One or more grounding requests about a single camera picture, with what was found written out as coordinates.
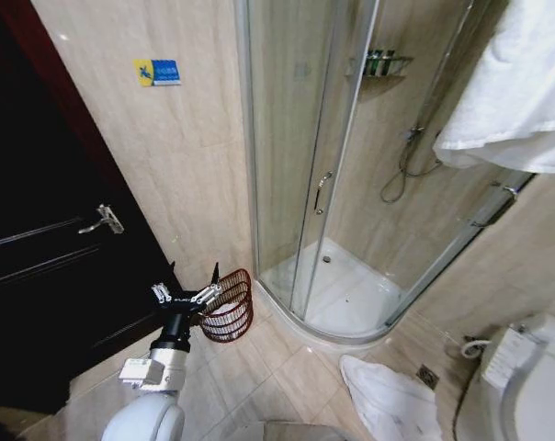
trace door handle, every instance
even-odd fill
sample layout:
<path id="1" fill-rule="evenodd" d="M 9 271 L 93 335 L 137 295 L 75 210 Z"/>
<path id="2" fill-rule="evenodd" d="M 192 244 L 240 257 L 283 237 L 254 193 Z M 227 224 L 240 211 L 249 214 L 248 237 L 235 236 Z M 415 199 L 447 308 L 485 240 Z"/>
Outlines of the door handle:
<path id="1" fill-rule="evenodd" d="M 124 232 L 124 227 L 120 223 L 119 219 L 114 214 L 114 211 L 110 208 L 109 205 L 100 204 L 100 206 L 96 209 L 96 211 L 100 214 L 100 220 L 89 227 L 82 228 L 78 230 L 78 234 L 86 234 L 87 232 L 92 232 L 97 227 L 102 225 L 107 225 L 110 227 L 110 230 L 115 234 L 122 234 Z"/>
<path id="2" fill-rule="evenodd" d="M 518 200 L 518 190 L 516 188 L 509 187 L 509 186 L 502 187 L 502 190 L 509 193 L 508 200 L 502 205 L 502 207 L 500 207 L 491 216 L 490 219 L 488 219 L 488 221 L 486 221 L 485 223 L 479 223 L 479 222 L 473 221 L 470 224 L 472 227 L 486 228 L 491 225 L 494 225 L 498 220 L 500 220 L 500 218 L 503 217 L 503 215 L 508 211 L 508 209 L 510 209 L 513 205 L 515 205 L 516 201 Z"/>
<path id="3" fill-rule="evenodd" d="M 314 212 L 316 214 L 323 214 L 324 213 L 323 209 L 318 208 L 318 201 L 319 201 L 319 198 L 321 197 L 321 190 L 324 187 L 324 183 L 326 181 L 328 181 L 331 177 L 333 177 L 333 172 L 328 171 L 324 174 L 324 176 L 321 178 L 321 180 L 318 183 L 318 186 L 316 188 L 316 199 L 314 200 Z"/>

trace blue sign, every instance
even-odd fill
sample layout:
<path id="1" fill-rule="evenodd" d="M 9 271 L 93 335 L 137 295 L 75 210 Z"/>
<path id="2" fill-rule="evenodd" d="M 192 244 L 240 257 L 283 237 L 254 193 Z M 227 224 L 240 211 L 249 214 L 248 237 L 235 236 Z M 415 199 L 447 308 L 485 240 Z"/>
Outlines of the blue sign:
<path id="1" fill-rule="evenodd" d="M 175 60 L 135 60 L 141 85 L 179 85 L 179 70 Z"/>

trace hanging towel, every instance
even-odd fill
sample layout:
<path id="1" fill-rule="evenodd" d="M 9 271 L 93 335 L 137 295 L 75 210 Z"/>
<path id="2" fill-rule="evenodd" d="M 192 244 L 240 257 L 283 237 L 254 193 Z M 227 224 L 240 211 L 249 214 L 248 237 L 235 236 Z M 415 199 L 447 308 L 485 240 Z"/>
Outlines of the hanging towel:
<path id="1" fill-rule="evenodd" d="M 555 0 L 510 0 L 434 150 L 460 168 L 555 173 Z"/>

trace toilet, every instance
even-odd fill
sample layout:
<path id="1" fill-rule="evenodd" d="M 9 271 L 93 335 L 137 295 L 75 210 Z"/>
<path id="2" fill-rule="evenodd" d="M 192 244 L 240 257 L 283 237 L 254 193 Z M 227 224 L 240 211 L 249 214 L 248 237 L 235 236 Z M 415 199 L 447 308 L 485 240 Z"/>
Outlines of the toilet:
<path id="1" fill-rule="evenodd" d="M 500 330 L 486 347 L 456 421 L 457 441 L 555 441 L 555 317 Z"/>

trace dark door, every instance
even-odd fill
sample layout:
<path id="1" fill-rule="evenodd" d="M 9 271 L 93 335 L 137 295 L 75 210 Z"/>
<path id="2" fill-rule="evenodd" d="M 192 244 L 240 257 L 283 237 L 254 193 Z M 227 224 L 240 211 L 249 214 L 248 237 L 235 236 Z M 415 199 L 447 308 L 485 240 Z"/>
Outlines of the dark door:
<path id="1" fill-rule="evenodd" d="M 111 207 L 124 227 L 79 231 Z M 0 405 L 54 412 L 69 380 L 152 331 L 164 255 L 28 1 L 0 1 Z"/>

